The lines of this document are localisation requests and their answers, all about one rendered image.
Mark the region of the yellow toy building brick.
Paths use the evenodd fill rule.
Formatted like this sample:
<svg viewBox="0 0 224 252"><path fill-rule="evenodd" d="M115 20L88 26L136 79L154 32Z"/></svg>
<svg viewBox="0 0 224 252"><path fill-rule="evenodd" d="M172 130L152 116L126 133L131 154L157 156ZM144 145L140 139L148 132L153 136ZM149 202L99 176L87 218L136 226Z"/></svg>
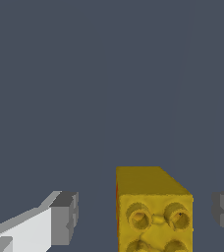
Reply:
<svg viewBox="0 0 224 252"><path fill-rule="evenodd" d="M118 252L193 252L193 202L159 166L118 166Z"/></svg>

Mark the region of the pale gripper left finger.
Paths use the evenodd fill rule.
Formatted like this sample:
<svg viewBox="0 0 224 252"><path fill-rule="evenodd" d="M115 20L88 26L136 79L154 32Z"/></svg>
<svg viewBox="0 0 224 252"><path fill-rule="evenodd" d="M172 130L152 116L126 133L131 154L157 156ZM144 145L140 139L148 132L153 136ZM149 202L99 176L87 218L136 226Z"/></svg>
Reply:
<svg viewBox="0 0 224 252"><path fill-rule="evenodd" d="M37 208L0 223L0 252L47 252L69 245L79 218L79 193L53 191Z"/></svg>

